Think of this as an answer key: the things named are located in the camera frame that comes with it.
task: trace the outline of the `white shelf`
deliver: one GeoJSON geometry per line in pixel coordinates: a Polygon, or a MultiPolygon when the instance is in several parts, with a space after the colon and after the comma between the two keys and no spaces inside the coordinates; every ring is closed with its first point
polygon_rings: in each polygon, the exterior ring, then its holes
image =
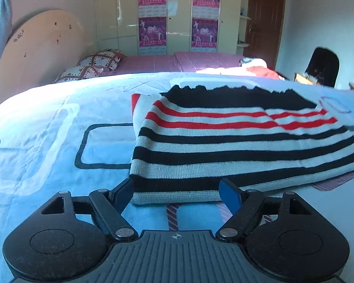
{"type": "Polygon", "coordinates": [[[247,48],[249,46],[250,46],[249,44],[237,44],[238,48],[247,48]]]}

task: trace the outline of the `bed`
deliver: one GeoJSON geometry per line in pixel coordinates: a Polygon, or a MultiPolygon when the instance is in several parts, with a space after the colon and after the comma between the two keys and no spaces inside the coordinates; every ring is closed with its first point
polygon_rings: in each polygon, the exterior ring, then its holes
{"type": "MultiPolygon", "coordinates": [[[[136,142],[131,108],[135,93],[153,95],[174,85],[257,86],[279,92],[290,88],[315,103],[321,101],[354,131],[354,91],[254,76],[197,74],[208,66],[225,68],[239,62],[238,56],[204,56],[178,52],[129,57],[112,76],[47,84],[0,104],[0,283],[13,278],[2,255],[5,238],[46,200],[61,190],[85,196],[98,188],[112,189],[128,177],[136,142]]],[[[341,277],[354,283],[354,173],[268,194],[281,196],[287,190],[298,193],[344,234],[351,252],[341,277]]],[[[230,217],[221,202],[130,203],[122,215],[139,233],[144,229],[215,232],[230,217]]],[[[78,218],[92,222],[87,215],[78,218]]]]}

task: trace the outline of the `pillow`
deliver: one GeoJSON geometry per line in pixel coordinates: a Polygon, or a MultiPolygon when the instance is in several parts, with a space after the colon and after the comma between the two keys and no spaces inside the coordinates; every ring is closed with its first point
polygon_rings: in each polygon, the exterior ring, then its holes
{"type": "Polygon", "coordinates": [[[115,70],[118,64],[126,58],[125,55],[113,51],[97,52],[84,58],[78,66],[103,66],[108,67],[110,70],[115,70]]]}
{"type": "Polygon", "coordinates": [[[54,83],[63,83],[68,81],[79,81],[82,79],[91,79],[100,76],[103,71],[109,71],[106,67],[96,66],[76,66],[63,71],[54,83]]]}

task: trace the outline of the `striped sweater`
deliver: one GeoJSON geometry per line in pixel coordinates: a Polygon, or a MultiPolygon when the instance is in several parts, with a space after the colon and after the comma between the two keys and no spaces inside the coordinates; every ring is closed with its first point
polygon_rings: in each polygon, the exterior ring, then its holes
{"type": "Polygon", "coordinates": [[[174,86],[142,121],[132,202],[217,201],[222,178],[269,191],[350,171],[354,136],[293,90],[174,86]]]}

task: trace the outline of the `black stripe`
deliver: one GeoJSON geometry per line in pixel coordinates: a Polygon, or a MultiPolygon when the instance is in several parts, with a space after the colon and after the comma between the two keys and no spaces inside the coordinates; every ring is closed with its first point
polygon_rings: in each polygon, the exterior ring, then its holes
{"type": "Polygon", "coordinates": [[[316,104],[303,98],[295,91],[269,92],[255,87],[229,88],[228,86],[206,90],[204,86],[180,88],[175,85],[163,93],[170,102],[182,108],[263,108],[301,110],[315,108],[316,104]]]}
{"type": "Polygon", "coordinates": [[[347,131],[344,126],[322,132],[319,134],[294,135],[288,133],[259,134],[259,135],[224,135],[224,136],[169,136],[155,133],[153,130],[142,127],[139,136],[148,137],[154,142],[166,142],[170,144],[222,144],[225,142],[269,142],[280,140],[303,140],[303,139],[325,139],[336,134],[343,134],[347,131]]]}
{"type": "Polygon", "coordinates": [[[354,136],[329,146],[291,151],[231,150],[218,152],[172,153],[151,151],[147,148],[137,146],[135,147],[132,158],[141,159],[149,164],[169,166],[206,164],[212,162],[298,161],[334,153],[352,144],[354,144],[354,136]]]}
{"type": "Polygon", "coordinates": [[[174,191],[217,191],[219,181],[229,179],[238,187],[277,181],[301,175],[316,174],[323,171],[339,168],[354,163],[354,153],[310,168],[286,168],[271,171],[252,172],[239,175],[224,175],[222,177],[194,178],[194,179],[146,179],[137,175],[130,175],[135,182],[135,192],[174,192],[174,191]]]}

